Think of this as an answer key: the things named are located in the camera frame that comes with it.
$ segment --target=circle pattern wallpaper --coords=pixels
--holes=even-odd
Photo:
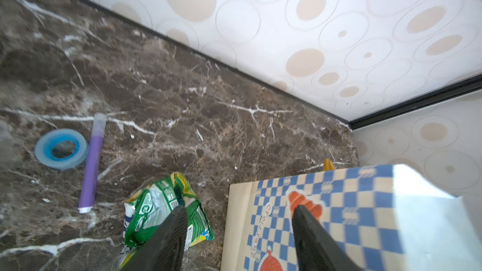
[[[462,196],[482,237],[482,90],[353,131],[362,166],[405,164]]]
[[[481,0],[91,1],[348,121],[482,73]]]

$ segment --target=yellow object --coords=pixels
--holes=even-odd
[[[190,246],[200,243],[202,241],[206,241],[206,237],[204,235],[200,235],[196,239],[194,239],[194,241],[191,242]]]
[[[183,194],[197,198],[196,193],[191,189],[188,180],[180,172],[174,172],[171,174],[172,186],[176,186],[179,184],[176,182],[176,178],[179,179],[182,183],[181,186],[183,188]]]
[[[333,163],[330,159],[323,160],[323,171],[333,171],[335,170]]]

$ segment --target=purple marker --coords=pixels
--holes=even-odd
[[[104,142],[104,129],[107,115],[96,113],[93,117],[92,135],[89,144],[89,154],[85,163],[84,182],[82,183],[79,212],[86,214],[93,208],[95,188],[97,186],[97,171],[99,169],[100,151]]]

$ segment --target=blue tape roll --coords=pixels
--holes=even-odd
[[[67,157],[57,158],[53,149],[61,142],[74,142],[75,151]],[[89,145],[81,133],[71,129],[53,130],[42,136],[35,145],[35,157],[45,166],[65,170],[82,163],[89,153]]]

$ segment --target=white marble vein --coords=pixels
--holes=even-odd
[[[81,74],[77,70],[77,67],[75,67],[74,62],[69,58],[70,64],[72,64],[72,67],[74,68],[75,72],[77,73],[77,76],[79,77],[79,81],[81,82],[82,86],[85,87],[84,80],[82,80]]]
[[[176,119],[170,120],[170,121],[167,123],[166,127],[169,128],[169,129],[171,129],[172,126],[174,126],[180,119],[181,119],[181,118],[178,117],[178,118],[176,118]]]
[[[80,36],[74,36],[74,35],[65,35],[62,39],[64,42],[70,42],[70,41],[82,41],[82,37]]]
[[[0,233],[0,239],[6,235],[8,235],[8,230],[4,230],[2,233]]]
[[[348,162],[338,162],[338,161],[335,161],[333,162],[334,165],[349,165]],[[321,164],[318,164],[316,166],[310,166],[310,167],[307,167],[307,168],[304,168],[303,170],[299,170],[298,173],[304,173],[304,172],[308,172],[308,171],[311,171],[313,169],[316,169],[318,167],[323,167],[323,163]]]
[[[196,129],[196,135],[198,136],[198,138],[203,142],[204,141],[204,138],[202,138],[202,135],[201,133],[199,133],[199,130]]]
[[[43,16],[49,16],[49,17],[52,17],[58,21],[62,21],[63,23],[65,24],[69,24],[71,26],[74,26],[84,32],[86,32],[87,34],[89,34],[90,36],[94,37],[95,39],[99,40],[100,42],[104,43],[104,44],[107,44],[104,40],[102,40],[100,37],[98,37],[97,35],[95,35],[94,33],[92,33],[88,28],[86,27],[83,27],[83,26],[80,26],[78,25],[77,23],[75,23],[74,21],[72,20],[69,20],[61,15],[57,15],[49,10],[46,10],[46,9],[43,9],[41,8],[40,6],[38,6],[37,4],[35,3],[31,3],[27,0],[16,0],[18,3],[20,3],[23,7],[25,7],[26,9],[28,9],[30,12],[32,12],[33,15],[35,15],[35,17],[37,17],[37,19],[41,22],[41,24],[43,25],[43,22],[41,20],[41,18],[43,18]]]
[[[271,129],[271,132],[273,133],[273,143],[274,143],[275,141],[274,141],[274,129],[273,129],[273,118],[272,117],[269,119],[269,128]]]
[[[106,242],[106,241],[110,242],[110,244],[114,246],[114,242],[110,237],[107,237],[104,239],[76,238],[76,239],[62,242],[58,245],[41,245],[41,246],[26,246],[26,247],[19,247],[19,248],[10,248],[0,252],[0,257],[7,256],[9,254],[15,254],[15,253],[27,252],[27,251],[43,251],[43,252],[48,252],[53,256],[58,256],[65,248],[68,248],[74,244],[87,243],[87,242]]]
[[[89,216],[90,216],[90,222],[89,222],[89,225],[87,226],[87,229],[92,229],[99,221],[99,218],[97,217],[97,214],[94,211],[91,211],[89,213]]]
[[[256,112],[267,113],[267,114],[271,114],[273,116],[277,116],[279,113],[293,113],[293,111],[291,111],[291,110],[272,110],[272,111],[268,111],[266,109],[260,108],[258,105],[255,106],[256,109],[252,109],[252,108],[246,108],[246,107],[243,107],[243,106],[228,104],[228,103],[225,103],[223,101],[217,101],[217,102],[220,103],[220,104],[223,104],[225,106],[234,108],[234,109],[248,111],[251,114],[251,118],[255,122],[256,126],[258,126],[258,122],[256,121],[256,118],[255,118]]]
[[[63,120],[63,121],[69,121],[69,122],[91,122],[91,121],[93,121],[93,116],[70,116],[70,115],[34,114],[34,113],[27,112],[27,111],[14,110],[14,109],[5,108],[5,107],[1,107],[1,108],[0,108],[0,111],[10,112],[10,113],[19,114],[19,115],[24,115],[24,116],[29,116],[29,117],[33,117],[33,118],[38,118],[38,119],[40,119],[40,120]],[[126,125],[126,126],[133,127],[133,128],[135,128],[137,131],[142,132],[142,133],[145,133],[145,134],[156,135],[155,132],[146,130],[146,129],[138,126],[138,125],[137,125],[135,122],[133,122],[133,121],[125,121],[125,120],[120,120],[120,119],[111,118],[111,117],[108,117],[108,118],[107,118],[107,121],[116,123],[117,126],[119,126],[119,124],[122,124],[122,125]]]
[[[105,170],[102,171],[102,172],[99,174],[99,176],[97,176],[97,181],[99,181],[100,179],[104,178],[105,175],[107,175],[110,171],[112,171],[112,169],[114,168],[114,166],[118,165],[118,164],[121,163],[123,160],[124,160],[124,158],[116,159],[113,163],[111,163],[108,167],[106,167]]]

